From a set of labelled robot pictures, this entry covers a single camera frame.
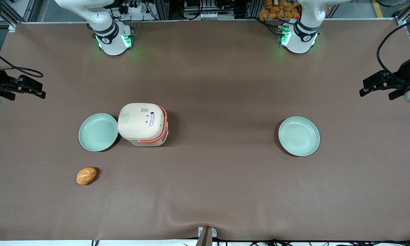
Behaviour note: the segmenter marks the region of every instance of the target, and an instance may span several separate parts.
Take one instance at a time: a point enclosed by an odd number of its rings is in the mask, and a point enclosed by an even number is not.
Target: table
[[[0,109],[0,240],[189,238],[204,225],[224,240],[410,240],[410,104],[358,93],[394,27],[325,21],[295,55],[255,21],[143,23],[111,57],[85,25],[18,25],[1,54],[42,71],[47,98]],[[381,53],[393,71],[409,59],[406,31]],[[167,109],[163,146],[80,146],[87,117],[134,102]],[[295,115],[320,131],[311,156],[277,140]],[[77,185],[89,165],[98,180]]]

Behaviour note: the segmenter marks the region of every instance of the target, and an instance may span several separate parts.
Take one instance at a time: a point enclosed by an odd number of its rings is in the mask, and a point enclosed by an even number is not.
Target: wire
[[[220,5],[218,4],[218,0],[214,0],[214,5],[217,6],[217,8],[223,9],[223,10],[229,10],[229,9],[233,9],[234,5]]]
[[[138,28],[140,28],[140,22],[138,22],[137,29],[135,29],[135,31],[134,31],[134,33],[133,33],[133,37],[135,37],[135,36],[137,35],[137,33],[138,33]]]
[[[394,244],[400,244],[400,245],[404,245],[404,246],[410,246],[409,243],[405,243],[405,242],[399,242],[399,241],[394,241],[394,240],[384,240],[384,241],[380,241],[380,242],[376,242],[376,243],[371,243],[371,245],[377,245],[380,243],[394,243]]]
[[[273,30],[269,27],[269,25],[268,25],[268,24],[266,24],[266,27],[267,27],[267,29],[269,29],[269,31],[270,31],[271,33],[273,33],[273,34],[275,34],[275,35],[277,35],[277,36],[281,36],[281,34],[276,33],[275,31],[273,31]]]
[[[397,30],[406,27],[410,25],[410,22],[405,23],[403,25],[400,25],[398,27],[396,27],[394,30],[392,30],[389,34],[387,34],[387,36],[385,36],[385,38],[381,41],[381,44],[378,46],[378,50],[376,51],[376,58],[378,59],[379,65],[381,65],[382,69],[384,69],[390,76],[392,76],[392,78],[395,78],[397,81],[399,81],[399,83],[404,84],[405,85],[405,81],[403,81],[402,79],[398,78],[396,75],[394,75],[385,65],[384,63],[381,61],[381,58],[379,57],[379,51],[381,50],[381,47],[384,45],[385,41],[393,34],[395,33]]]
[[[381,5],[381,6],[383,6],[383,7],[386,7],[386,8],[393,8],[393,7],[394,7],[394,6],[392,6],[392,5],[383,4],[383,3],[379,2],[378,0],[375,0],[375,2],[377,2],[379,5]]]
[[[248,17],[247,19],[255,19],[255,20],[259,21],[261,24],[266,25],[266,21],[265,21],[265,20],[261,20],[261,19],[258,18],[258,17]],[[279,18],[275,18],[275,19],[273,19],[273,20],[279,20],[279,21],[282,21],[282,22],[285,22],[285,23],[288,23],[288,24],[291,24],[291,25],[294,25],[294,24],[297,23],[297,22],[291,23],[291,22],[288,22],[288,21],[286,21],[286,20],[279,19]],[[277,25],[272,25],[272,24],[267,24],[267,25],[269,25],[269,27],[278,27]]]
[[[121,17],[119,17],[118,15],[116,15],[116,14],[114,14],[113,12],[112,12],[112,8],[109,8],[109,10],[111,11],[111,15],[112,15],[112,18],[115,20],[116,18],[118,19],[118,20],[120,20],[121,19]]]
[[[149,10],[150,15],[155,19],[155,21],[158,20],[158,18],[156,18],[156,15],[153,13],[153,10],[150,8],[150,5],[148,3],[148,1],[143,1],[144,5],[146,6],[146,8]]]
[[[182,19],[184,19],[184,20],[190,20],[190,21],[192,21],[192,20],[196,19],[197,17],[199,17],[200,14],[202,13],[202,10],[203,10],[203,2],[202,2],[202,0],[198,0],[198,1],[199,1],[199,6],[198,6],[198,8],[197,8],[197,13],[196,13],[196,15],[195,15],[193,18],[189,19],[189,18],[185,17],[185,16],[180,12],[181,8],[178,8],[178,14],[180,15],[180,17],[181,17]]]
[[[0,56],[0,59],[2,59],[2,61],[6,62],[9,66],[11,66],[11,69],[16,69],[22,73],[25,73],[29,76],[35,77],[35,78],[42,78],[44,77],[44,74],[42,74],[40,71],[37,71],[35,69],[31,69],[31,68],[27,68],[27,67],[15,67],[12,63],[8,62],[7,60],[5,60],[2,56]]]

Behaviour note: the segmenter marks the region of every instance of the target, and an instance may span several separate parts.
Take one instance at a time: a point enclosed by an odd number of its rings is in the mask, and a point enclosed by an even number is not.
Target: rice cooker
[[[136,146],[162,145],[169,134],[166,110],[152,103],[130,103],[118,117],[118,132]]]

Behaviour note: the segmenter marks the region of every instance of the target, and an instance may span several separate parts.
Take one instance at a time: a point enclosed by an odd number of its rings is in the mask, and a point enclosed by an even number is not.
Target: light green bowl
[[[317,127],[303,117],[290,117],[279,126],[279,141],[290,154],[308,156],[314,153],[320,144]]]
[[[117,136],[117,121],[105,113],[90,116],[79,129],[80,144],[86,150],[94,152],[109,148]]]

